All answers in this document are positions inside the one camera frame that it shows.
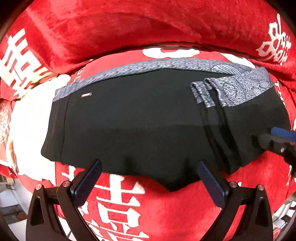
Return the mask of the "white pillow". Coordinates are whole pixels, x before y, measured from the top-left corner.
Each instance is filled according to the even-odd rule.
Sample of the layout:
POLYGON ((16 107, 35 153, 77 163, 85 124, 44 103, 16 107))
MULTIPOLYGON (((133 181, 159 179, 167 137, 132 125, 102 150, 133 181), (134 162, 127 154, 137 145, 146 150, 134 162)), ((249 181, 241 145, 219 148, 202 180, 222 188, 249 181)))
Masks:
POLYGON ((55 91, 71 77, 62 74, 31 89, 17 101, 11 114, 10 136, 16 156, 17 173, 36 181, 56 184, 55 163, 41 155, 55 91))

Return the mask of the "black pants grey patterned stripe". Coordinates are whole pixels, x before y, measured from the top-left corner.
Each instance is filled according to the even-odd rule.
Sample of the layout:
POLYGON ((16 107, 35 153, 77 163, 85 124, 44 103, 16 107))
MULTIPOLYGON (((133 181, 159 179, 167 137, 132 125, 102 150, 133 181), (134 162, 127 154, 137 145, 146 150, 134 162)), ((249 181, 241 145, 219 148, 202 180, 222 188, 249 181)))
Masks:
POLYGON ((56 91, 42 155, 85 168, 146 176, 175 191, 205 160, 231 174, 262 154, 260 135, 290 129, 263 67, 218 60, 144 61, 56 91))

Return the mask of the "red patterned pillowcase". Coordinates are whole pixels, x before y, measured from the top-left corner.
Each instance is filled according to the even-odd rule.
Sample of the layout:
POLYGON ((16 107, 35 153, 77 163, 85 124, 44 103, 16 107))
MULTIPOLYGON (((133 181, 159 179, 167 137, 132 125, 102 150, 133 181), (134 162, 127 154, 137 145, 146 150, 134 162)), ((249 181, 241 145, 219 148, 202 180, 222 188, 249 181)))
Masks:
POLYGON ((1 165, 16 168, 13 139, 10 136, 11 113, 14 102, 1 99, 1 165))

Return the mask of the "red wedding bed blanket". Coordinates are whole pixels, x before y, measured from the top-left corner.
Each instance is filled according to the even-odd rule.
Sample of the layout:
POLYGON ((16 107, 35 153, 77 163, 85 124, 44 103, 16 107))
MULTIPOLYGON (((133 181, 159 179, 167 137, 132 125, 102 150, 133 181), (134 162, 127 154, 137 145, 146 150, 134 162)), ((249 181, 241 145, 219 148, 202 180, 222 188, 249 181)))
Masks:
MULTIPOLYGON (((147 48, 113 54, 88 63, 67 82, 73 87, 87 77, 99 76, 99 85, 111 83, 108 92, 116 104, 116 113, 132 121, 158 120, 175 114, 181 120, 199 117, 190 84, 197 67, 183 67, 179 75, 169 63, 195 63, 213 60, 211 81, 217 75, 232 75, 230 85, 241 83, 247 71, 262 65, 231 54, 195 49, 173 50, 147 48)), ((157 133, 132 138, 129 143, 140 147, 140 158, 155 164, 157 172, 168 171, 168 179, 157 181, 147 172, 104 170, 94 191, 79 210, 98 238, 106 240, 193 240, 200 239, 213 222, 214 207, 202 182, 190 173, 192 165, 209 145, 203 134, 192 131, 182 137, 170 133, 160 139, 157 133)), ((81 170, 73 161, 55 162, 56 184, 72 180, 81 170)), ((37 182, 15 169, 1 165, 1 174, 20 178, 28 190, 37 182)), ((49 180, 42 180, 48 187, 49 180)))

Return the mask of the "red folded quilt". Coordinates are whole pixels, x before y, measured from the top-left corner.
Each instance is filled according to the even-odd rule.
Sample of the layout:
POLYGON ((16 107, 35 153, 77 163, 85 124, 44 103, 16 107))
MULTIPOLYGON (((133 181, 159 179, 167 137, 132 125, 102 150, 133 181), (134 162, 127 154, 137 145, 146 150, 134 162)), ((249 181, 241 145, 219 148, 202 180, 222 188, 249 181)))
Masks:
POLYGON ((240 54, 295 89, 295 34, 266 1, 1 1, 1 98, 151 45, 240 54))

